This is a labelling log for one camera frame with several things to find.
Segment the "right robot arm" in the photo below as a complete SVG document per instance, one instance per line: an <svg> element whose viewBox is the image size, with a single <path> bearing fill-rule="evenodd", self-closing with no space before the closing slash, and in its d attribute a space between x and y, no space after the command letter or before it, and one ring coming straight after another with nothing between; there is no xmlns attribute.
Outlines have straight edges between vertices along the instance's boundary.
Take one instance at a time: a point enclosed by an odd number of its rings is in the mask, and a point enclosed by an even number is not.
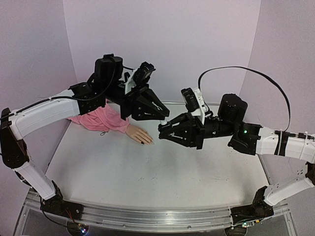
<svg viewBox="0 0 315 236"><path fill-rule="evenodd" d="M231 137L228 146L248 155L275 155L306 162L285 183L263 186L250 205L233 207L233 225L245 226L274 214L280 201L315 186L315 137L305 133L273 130L243 121L247 103L235 94L223 95L218 113L206 107L200 91L182 91L187 112L158 126L159 138L189 148L202 149L205 139Z"/></svg>

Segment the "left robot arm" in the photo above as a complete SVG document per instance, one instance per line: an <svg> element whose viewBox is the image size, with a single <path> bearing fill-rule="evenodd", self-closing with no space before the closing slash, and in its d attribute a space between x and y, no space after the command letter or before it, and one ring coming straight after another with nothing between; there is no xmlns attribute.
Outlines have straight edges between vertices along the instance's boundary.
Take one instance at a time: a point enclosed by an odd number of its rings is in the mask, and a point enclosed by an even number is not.
<svg viewBox="0 0 315 236"><path fill-rule="evenodd" d="M149 87L155 67L143 62L130 74L124 72L123 59L106 54L95 62L94 72L86 82L75 84L61 93L11 111L5 108L0 117L0 148L2 161L28 183L41 197L41 209L61 215L82 205L63 199L54 181L31 161L24 138L64 118L85 115L107 101L120 106L122 119L163 120L170 111Z"/></svg>

